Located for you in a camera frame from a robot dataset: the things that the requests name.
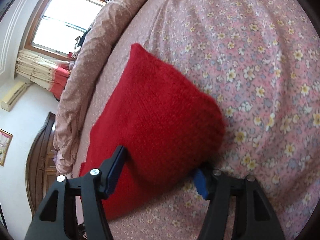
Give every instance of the metal pin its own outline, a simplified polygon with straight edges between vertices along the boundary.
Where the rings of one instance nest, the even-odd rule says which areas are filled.
[[[212,174],[214,176],[220,176],[221,175],[221,171],[220,170],[213,170]]]
[[[99,169],[92,169],[90,171],[90,174],[93,175],[93,176],[98,175],[99,173],[100,173]]]
[[[252,175],[248,175],[247,176],[247,181],[250,181],[250,182],[254,182],[256,180],[256,178]]]
[[[60,175],[57,177],[58,182],[63,182],[65,179],[66,179],[66,177],[64,175]]]

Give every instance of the picture frame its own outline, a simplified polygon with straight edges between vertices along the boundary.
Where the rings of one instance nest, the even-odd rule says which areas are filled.
[[[13,135],[0,129],[0,165],[4,166],[4,160],[8,152]]]

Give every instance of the wooden headboard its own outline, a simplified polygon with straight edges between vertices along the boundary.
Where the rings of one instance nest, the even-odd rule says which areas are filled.
[[[32,217],[46,195],[49,187],[55,182],[56,168],[53,147],[54,121],[56,115],[49,113],[43,127],[38,132],[29,152],[26,167],[26,188]]]

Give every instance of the air conditioner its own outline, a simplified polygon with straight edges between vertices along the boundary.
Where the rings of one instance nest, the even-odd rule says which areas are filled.
[[[2,99],[1,108],[9,112],[30,85],[30,83],[23,81],[19,81],[15,84]]]

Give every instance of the wooden window frame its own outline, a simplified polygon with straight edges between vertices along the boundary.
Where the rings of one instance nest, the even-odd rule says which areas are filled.
[[[33,37],[35,35],[35,32],[37,30],[37,27],[42,19],[42,15],[44,14],[46,8],[49,6],[51,0],[42,0],[42,2],[40,3],[40,5],[37,6],[36,8],[36,14],[34,16],[34,18],[32,19],[31,25],[30,25],[30,29],[26,38],[26,42],[24,45],[25,49],[34,51],[34,52],[38,52],[41,53],[43,55],[58,59],[58,60],[66,60],[66,61],[71,61],[72,59],[69,57],[66,57],[64,55],[58,54],[58,53],[54,53],[52,51],[43,49],[41,47],[35,46],[32,44],[32,40]]]

